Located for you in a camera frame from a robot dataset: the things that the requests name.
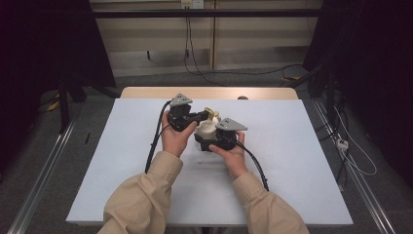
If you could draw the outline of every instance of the white table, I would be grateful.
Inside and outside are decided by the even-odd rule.
[[[148,92],[154,94],[156,89]],[[158,91],[165,96],[163,89]],[[221,117],[230,117],[248,127],[245,146],[260,162],[270,190],[282,196],[306,224],[353,223],[301,100],[294,96],[283,100],[195,99],[185,89],[188,88],[169,88],[168,92],[175,95],[187,91],[182,93],[194,99],[192,111],[210,107],[218,110]],[[203,88],[191,89],[198,95],[203,93]],[[246,95],[249,98],[254,93],[271,93],[266,88],[215,89],[228,89],[225,94],[236,97],[254,91]],[[67,221],[102,224],[103,208],[112,192],[126,178],[144,171],[158,116],[166,101],[131,97],[116,100]],[[245,225],[243,208],[222,159],[199,151],[196,144],[190,137],[181,156],[184,167],[172,187],[168,224]],[[157,150],[161,150],[160,145],[159,142]],[[247,158],[246,163],[259,176],[253,162]]]

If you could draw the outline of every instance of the silver metal plate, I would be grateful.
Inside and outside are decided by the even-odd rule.
[[[221,120],[216,126],[217,129],[224,131],[244,131],[247,130],[247,127],[232,120],[230,118],[225,118]]]
[[[192,103],[192,100],[190,98],[186,97],[183,94],[177,94],[172,99],[170,106],[178,106],[178,105],[183,105],[183,104],[188,104],[188,103]]]

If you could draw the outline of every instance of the beige sleeve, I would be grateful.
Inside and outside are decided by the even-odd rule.
[[[254,173],[238,177],[234,188],[246,211],[249,234],[309,233],[300,214],[280,196],[265,190]]]
[[[171,186],[182,161],[159,152],[148,174],[133,176],[112,194],[104,208],[98,233],[164,233],[170,208]]]

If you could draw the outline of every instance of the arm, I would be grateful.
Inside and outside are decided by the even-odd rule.
[[[244,133],[237,135],[244,144]],[[248,171],[240,147],[226,151],[211,145],[209,149],[223,157],[235,180],[234,189],[245,209],[249,233],[309,233],[300,214],[280,196],[265,190],[258,177]]]
[[[179,157],[196,127],[192,123],[177,133],[167,127],[167,116],[165,112],[162,119],[164,151],[156,155],[147,174],[133,176],[115,190],[104,208],[104,225],[98,233],[164,233],[171,187],[183,166]]]

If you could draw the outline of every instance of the gray floor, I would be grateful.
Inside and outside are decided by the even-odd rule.
[[[274,70],[274,68],[243,69],[242,72],[271,70]],[[303,74],[305,74],[305,71],[299,67],[287,68],[284,71],[284,76],[301,76]],[[237,87],[277,87],[282,82],[282,74],[280,72],[259,76],[209,74],[206,78],[223,85]],[[119,87],[116,91],[121,91],[126,86],[214,86],[202,77],[188,73],[124,77],[117,78],[117,83]],[[56,165],[53,176],[43,193],[42,199],[27,226],[26,233],[95,233],[98,230],[98,227],[81,227],[65,222],[65,218],[76,196],[77,188],[81,184],[94,155],[94,150],[113,105],[113,99],[104,97],[90,89],[86,89],[86,91],[89,96],[85,103],[70,102],[72,113],[75,109],[81,109],[79,119]],[[299,87],[297,94],[303,100],[314,127],[321,126],[322,121],[316,112],[313,101],[307,95],[306,86],[302,85]],[[348,106],[346,111],[350,119],[350,133],[352,137],[372,157],[379,170],[377,175],[365,176],[365,179],[385,209],[396,232],[409,233],[413,230],[413,223],[411,222],[413,220],[412,189],[387,164],[377,146],[368,140],[362,124],[357,120],[356,115],[352,113],[350,106]],[[22,202],[52,150],[58,130],[58,109],[39,113],[20,154],[5,172],[3,182],[0,183],[0,233],[6,233],[10,228]],[[326,134],[325,130],[318,132],[320,137]],[[332,141],[327,139],[321,141],[320,144],[332,172],[336,175],[341,161]],[[363,170],[371,172],[371,165],[362,153],[355,147],[352,147],[352,145],[351,152],[358,166]],[[342,175],[339,184],[343,182],[344,176]],[[370,210],[366,208],[350,176],[346,190],[342,194],[355,224],[346,227],[311,227],[311,232],[380,233],[376,222],[370,214]]]

